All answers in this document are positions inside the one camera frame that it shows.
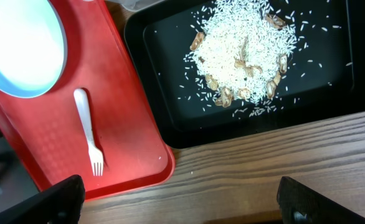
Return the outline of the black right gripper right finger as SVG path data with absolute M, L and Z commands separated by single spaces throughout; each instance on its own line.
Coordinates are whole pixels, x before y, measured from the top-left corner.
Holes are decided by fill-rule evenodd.
M 283 223 L 365 224 L 364 217 L 291 177 L 281 178 L 277 202 Z

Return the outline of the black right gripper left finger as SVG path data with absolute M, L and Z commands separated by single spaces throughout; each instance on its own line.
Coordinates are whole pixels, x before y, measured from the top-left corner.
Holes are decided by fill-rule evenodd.
M 85 200 L 79 175 L 72 175 L 0 213 L 0 224 L 77 224 Z

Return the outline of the white plastic fork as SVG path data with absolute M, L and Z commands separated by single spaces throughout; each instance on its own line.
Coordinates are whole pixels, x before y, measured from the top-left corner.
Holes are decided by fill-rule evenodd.
M 88 96 L 85 90 L 78 88 L 74 90 L 73 97 L 77 107 L 80 122 L 82 124 L 83 131 L 87 140 L 88 155 L 90 158 L 93 176 L 102 176 L 104 165 L 103 153 L 95 145 Z

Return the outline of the white round plate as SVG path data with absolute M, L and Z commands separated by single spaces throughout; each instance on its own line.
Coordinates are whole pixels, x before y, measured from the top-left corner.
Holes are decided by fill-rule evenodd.
M 47 93 L 62 76 L 67 51 L 49 0 L 0 0 L 0 91 L 17 98 Z

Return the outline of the black food waste tray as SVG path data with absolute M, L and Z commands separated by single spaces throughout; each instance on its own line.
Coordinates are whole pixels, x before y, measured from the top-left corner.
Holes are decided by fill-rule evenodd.
M 272 1 L 300 41 L 272 101 L 217 107 L 185 60 L 210 1 L 165 1 L 133 14 L 125 42 L 164 142 L 208 144 L 365 110 L 365 1 Z

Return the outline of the rice food waste pile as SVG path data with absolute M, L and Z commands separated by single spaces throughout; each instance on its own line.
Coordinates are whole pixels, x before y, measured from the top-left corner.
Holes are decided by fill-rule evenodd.
M 345 1 L 212 1 L 193 17 L 173 85 L 184 118 L 283 114 L 354 85 Z

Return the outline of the red plastic tray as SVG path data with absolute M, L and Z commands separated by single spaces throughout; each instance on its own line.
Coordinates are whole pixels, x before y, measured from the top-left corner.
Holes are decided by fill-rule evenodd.
M 0 91 L 0 130 L 36 186 L 46 190 L 77 174 L 93 200 L 161 184 L 173 174 L 138 76 L 103 1 L 54 1 L 68 59 L 54 88 L 22 99 Z M 73 91 L 88 95 L 95 144 L 104 155 L 95 177 Z

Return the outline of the clear plastic bin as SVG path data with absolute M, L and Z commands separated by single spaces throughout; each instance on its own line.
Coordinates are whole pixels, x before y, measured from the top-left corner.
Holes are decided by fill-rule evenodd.
M 126 10 L 131 12 L 138 12 L 155 4 L 163 2 L 164 0 L 107 0 L 121 4 Z

